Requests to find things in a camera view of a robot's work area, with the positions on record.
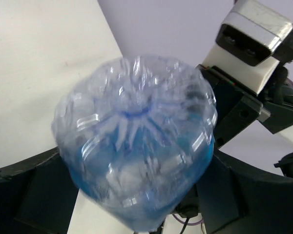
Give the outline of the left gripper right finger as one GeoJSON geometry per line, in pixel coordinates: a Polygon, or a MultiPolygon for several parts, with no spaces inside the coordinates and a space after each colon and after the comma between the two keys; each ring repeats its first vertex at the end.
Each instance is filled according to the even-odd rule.
{"type": "Polygon", "coordinates": [[[293,234],[293,153],[276,175],[221,151],[178,205],[178,214],[201,214],[209,234],[293,234]]]}

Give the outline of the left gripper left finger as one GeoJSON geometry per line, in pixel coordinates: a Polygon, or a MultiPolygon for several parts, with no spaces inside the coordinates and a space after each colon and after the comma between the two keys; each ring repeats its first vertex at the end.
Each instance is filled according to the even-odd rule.
{"type": "Polygon", "coordinates": [[[0,168],[0,234],[65,234],[78,189],[53,148],[0,168]]]}

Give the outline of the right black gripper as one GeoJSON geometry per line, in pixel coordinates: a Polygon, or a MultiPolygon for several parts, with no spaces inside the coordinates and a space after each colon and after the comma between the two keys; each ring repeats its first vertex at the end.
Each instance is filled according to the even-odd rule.
{"type": "Polygon", "coordinates": [[[289,80],[269,83],[256,95],[217,66],[200,64],[197,67],[216,98],[218,121],[214,138],[217,148],[257,120],[272,134],[286,129],[293,133],[293,85],[289,80]]]}

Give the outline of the clear bottle blue cap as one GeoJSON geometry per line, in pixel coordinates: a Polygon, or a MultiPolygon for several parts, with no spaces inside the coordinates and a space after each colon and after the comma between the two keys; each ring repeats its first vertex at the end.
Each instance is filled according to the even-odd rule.
{"type": "Polygon", "coordinates": [[[175,58],[103,64],[57,104],[52,132],[72,180],[136,232],[155,230],[209,166],[216,100],[175,58]]]}

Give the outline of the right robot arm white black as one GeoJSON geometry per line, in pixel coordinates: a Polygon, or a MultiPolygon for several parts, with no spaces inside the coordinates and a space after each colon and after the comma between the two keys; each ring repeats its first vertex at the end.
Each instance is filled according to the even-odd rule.
{"type": "Polygon", "coordinates": [[[278,66],[264,90],[256,95],[217,66],[198,65],[217,102],[214,138],[218,148],[258,120],[272,134],[293,144],[293,84],[288,69],[278,66]]]}

